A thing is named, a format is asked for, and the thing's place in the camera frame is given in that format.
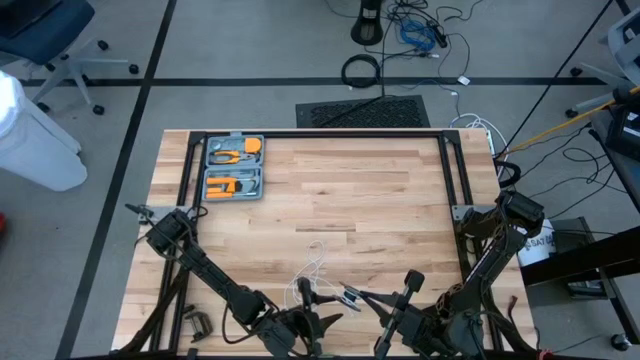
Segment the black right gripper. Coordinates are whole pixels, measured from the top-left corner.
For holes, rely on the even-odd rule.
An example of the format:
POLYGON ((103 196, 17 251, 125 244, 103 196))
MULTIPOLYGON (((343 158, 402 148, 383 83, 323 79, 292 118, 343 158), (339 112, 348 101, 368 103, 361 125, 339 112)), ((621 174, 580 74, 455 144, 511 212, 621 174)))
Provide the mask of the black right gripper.
POLYGON ((383 333, 378 338, 374 346, 374 356, 376 359, 385 359, 391 348, 391 339, 398 332, 402 336, 402 343, 424 359, 430 356, 418 346, 418 340, 423 335, 424 326, 427 323, 427 316, 418 308, 410 304, 410 299, 417 293, 425 276, 416 271, 409 270, 404 279, 404 290, 402 293, 379 294, 364 290, 358 290, 346 283, 341 282, 344 290, 362 299, 379 317, 383 326, 383 333), (392 312, 386 311, 377 302, 383 303, 392 308, 392 312))

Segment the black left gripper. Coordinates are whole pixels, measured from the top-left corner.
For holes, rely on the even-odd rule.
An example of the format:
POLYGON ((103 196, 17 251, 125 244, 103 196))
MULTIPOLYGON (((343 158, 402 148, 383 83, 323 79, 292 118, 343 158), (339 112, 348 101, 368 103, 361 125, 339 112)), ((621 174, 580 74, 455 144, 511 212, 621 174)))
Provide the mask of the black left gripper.
POLYGON ((321 303, 339 302, 340 296, 319 295, 306 277, 297 280, 297 288, 302 303, 281 311, 276 317, 276 327, 272 333, 275 356, 301 356, 301 353, 294 349, 297 340, 302 341, 306 349, 305 356, 319 356, 322 353, 320 338, 343 317, 343 314, 333 314, 320 319, 314 310, 314 307, 321 303))

